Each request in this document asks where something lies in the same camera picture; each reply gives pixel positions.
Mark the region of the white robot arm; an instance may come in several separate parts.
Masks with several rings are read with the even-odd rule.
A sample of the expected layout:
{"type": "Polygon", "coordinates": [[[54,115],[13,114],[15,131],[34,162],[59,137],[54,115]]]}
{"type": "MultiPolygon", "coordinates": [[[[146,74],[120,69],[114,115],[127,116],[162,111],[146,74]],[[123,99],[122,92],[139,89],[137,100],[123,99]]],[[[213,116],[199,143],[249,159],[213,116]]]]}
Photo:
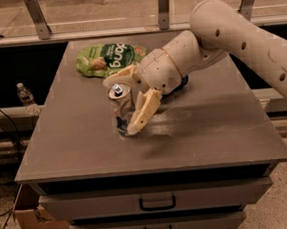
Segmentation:
{"type": "Polygon", "coordinates": [[[161,98],[182,78],[210,67],[225,53],[236,56],[287,99],[287,40],[253,25],[221,0],[205,0],[194,7],[188,30],[103,81],[106,88],[126,84],[138,92],[127,133],[142,131],[161,98]]]}

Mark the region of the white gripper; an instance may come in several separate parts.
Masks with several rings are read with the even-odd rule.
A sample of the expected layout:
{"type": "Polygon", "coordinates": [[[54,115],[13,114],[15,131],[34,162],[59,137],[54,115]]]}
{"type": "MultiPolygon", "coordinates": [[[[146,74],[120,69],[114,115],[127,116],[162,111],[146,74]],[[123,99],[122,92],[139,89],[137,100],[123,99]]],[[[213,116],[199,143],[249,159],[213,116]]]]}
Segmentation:
{"type": "Polygon", "coordinates": [[[142,80],[151,88],[146,93],[139,92],[136,98],[135,111],[127,125],[127,133],[133,136],[142,131],[156,113],[162,94],[170,94],[189,73],[206,69],[225,56],[223,50],[202,48],[194,33],[186,30],[162,49],[152,50],[137,67],[130,65],[108,76],[103,85],[106,88],[119,83],[133,86],[142,80]]]}

